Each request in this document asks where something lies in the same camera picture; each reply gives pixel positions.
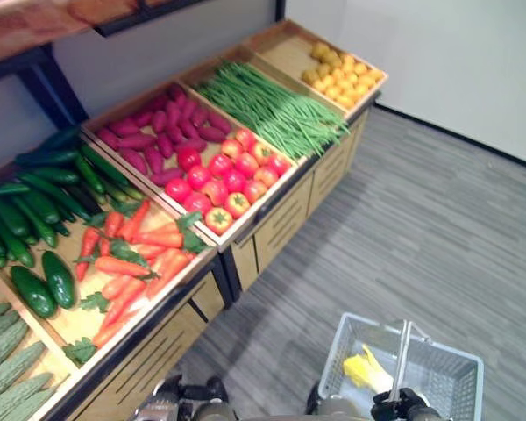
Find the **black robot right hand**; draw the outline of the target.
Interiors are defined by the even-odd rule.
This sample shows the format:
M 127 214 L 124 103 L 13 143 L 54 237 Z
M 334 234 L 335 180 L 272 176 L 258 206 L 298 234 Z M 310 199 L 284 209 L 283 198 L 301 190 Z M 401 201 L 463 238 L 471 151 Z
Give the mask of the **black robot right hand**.
M 414 408 L 426 408 L 425 401 L 411 388 L 399 389 L 399 397 L 390 398 L 391 390 L 373 397 L 371 415 L 374 420 L 409 419 L 409 411 Z

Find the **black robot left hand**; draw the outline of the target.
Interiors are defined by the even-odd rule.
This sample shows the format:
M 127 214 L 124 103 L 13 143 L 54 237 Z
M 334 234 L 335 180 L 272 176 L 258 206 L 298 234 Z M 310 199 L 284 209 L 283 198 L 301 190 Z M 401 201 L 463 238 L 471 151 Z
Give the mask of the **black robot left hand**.
M 222 402 L 229 402 L 228 393 L 222 379 L 215 375 L 211 376 L 204 385 L 186 384 L 180 386 L 180 393 L 183 399 L 192 401 L 220 399 Z

